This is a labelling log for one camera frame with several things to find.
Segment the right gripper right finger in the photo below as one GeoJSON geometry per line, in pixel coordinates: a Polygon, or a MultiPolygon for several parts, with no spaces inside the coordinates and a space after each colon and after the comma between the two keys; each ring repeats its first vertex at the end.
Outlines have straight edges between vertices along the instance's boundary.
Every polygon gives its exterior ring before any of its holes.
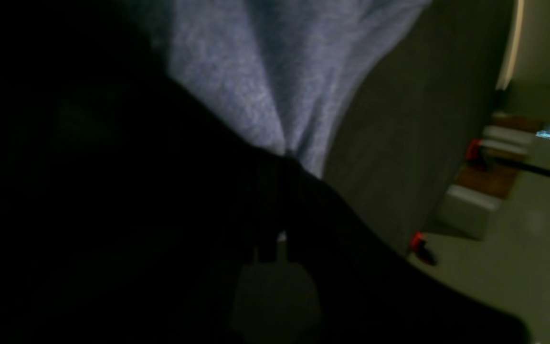
{"type": "Polygon", "coordinates": [[[530,344],[528,327],[410,265],[326,183],[282,161],[288,257],[315,283],[325,344],[530,344]]]}

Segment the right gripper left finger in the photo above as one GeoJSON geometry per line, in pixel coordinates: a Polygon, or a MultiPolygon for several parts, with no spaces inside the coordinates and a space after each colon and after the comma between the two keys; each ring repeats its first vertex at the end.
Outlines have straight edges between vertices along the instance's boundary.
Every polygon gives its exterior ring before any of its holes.
{"type": "Polygon", "coordinates": [[[242,344],[250,148],[128,1],[0,0],[0,344],[242,344]]]}

